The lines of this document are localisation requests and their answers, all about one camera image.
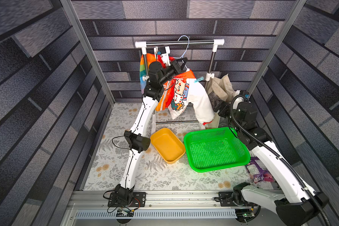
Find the colourful orange white kids jacket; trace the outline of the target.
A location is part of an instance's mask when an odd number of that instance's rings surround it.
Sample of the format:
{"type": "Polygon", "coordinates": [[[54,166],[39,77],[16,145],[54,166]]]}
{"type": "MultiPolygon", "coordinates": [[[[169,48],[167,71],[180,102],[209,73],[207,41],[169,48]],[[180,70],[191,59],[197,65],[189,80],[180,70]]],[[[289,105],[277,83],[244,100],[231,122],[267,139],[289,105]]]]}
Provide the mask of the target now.
{"type": "MultiPolygon", "coordinates": [[[[140,61],[140,80],[143,89],[146,86],[146,82],[142,80],[142,77],[146,75],[143,57],[140,61]]],[[[165,105],[158,104],[156,111],[162,111],[168,109],[172,119],[179,117],[188,104],[192,104],[196,119],[202,125],[211,123],[215,117],[214,111],[207,92],[204,90],[204,86],[200,82],[194,83],[196,80],[193,71],[188,74],[179,75],[179,79],[174,79],[174,90],[169,90],[165,105]]]]}

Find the teal clothespin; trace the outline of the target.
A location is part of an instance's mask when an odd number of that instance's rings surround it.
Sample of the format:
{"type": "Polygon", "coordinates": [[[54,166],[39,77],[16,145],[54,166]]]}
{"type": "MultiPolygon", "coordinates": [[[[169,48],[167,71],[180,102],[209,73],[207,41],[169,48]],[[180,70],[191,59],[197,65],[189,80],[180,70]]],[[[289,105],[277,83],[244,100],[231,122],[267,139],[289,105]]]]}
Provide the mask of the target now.
{"type": "Polygon", "coordinates": [[[196,80],[194,81],[194,83],[201,82],[201,81],[203,81],[203,80],[204,80],[204,78],[203,78],[203,77],[200,77],[200,78],[196,79],[196,80]]]}

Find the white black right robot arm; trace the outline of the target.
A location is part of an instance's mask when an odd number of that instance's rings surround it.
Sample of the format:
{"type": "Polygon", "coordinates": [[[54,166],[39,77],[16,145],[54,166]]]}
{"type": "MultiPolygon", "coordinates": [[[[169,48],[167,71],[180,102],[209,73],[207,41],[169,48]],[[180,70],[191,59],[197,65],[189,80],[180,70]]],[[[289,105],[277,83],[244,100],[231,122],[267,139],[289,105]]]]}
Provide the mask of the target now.
{"type": "Polygon", "coordinates": [[[329,226],[324,207],[329,199],[323,192],[315,191],[306,183],[288,161],[280,154],[275,143],[264,129],[255,124],[257,109],[249,101],[247,92],[240,92],[231,103],[216,101],[214,111],[228,119],[241,141],[264,164],[282,190],[282,195],[268,192],[249,183],[233,188],[229,198],[217,197],[217,202],[234,202],[237,205],[256,204],[277,214],[287,226],[301,226],[321,215],[329,226]]]}

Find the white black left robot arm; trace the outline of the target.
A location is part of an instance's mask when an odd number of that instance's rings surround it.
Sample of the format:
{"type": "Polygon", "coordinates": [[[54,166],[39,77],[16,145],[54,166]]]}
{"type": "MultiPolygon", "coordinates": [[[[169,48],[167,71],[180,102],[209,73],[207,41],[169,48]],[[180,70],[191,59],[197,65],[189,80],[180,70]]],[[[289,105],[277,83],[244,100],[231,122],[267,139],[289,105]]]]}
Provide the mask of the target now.
{"type": "Polygon", "coordinates": [[[106,191],[103,194],[103,197],[108,200],[108,208],[128,209],[135,200],[134,188],[140,159],[151,144],[150,138],[145,136],[149,121],[165,91],[163,85],[175,76],[182,74],[186,62],[186,57],[178,58],[163,67],[159,61],[154,61],[146,68],[148,78],[140,111],[133,126],[122,135],[128,142],[127,149],[130,151],[124,174],[114,190],[106,191]]]}

